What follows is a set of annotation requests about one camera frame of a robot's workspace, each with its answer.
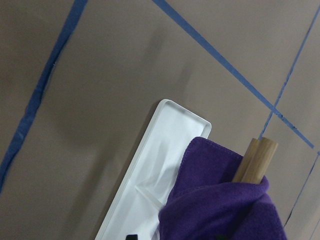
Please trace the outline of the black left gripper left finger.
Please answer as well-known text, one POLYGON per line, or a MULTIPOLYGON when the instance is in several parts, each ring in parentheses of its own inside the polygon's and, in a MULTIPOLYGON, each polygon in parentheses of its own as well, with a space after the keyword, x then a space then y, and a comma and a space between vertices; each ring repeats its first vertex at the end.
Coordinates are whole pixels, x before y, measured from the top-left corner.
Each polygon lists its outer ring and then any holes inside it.
POLYGON ((138 240, 137 234, 129 234, 126 236, 125 240, 138 240))

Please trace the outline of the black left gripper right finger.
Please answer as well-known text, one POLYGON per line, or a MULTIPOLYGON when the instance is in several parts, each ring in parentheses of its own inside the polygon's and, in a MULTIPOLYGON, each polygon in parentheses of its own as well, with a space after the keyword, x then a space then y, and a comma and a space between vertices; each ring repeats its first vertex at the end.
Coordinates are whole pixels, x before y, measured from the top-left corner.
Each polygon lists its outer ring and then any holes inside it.
POLYGON ((216 235, 215 239, 216 240, 228 240, 228 237, 225 235, 216 235))

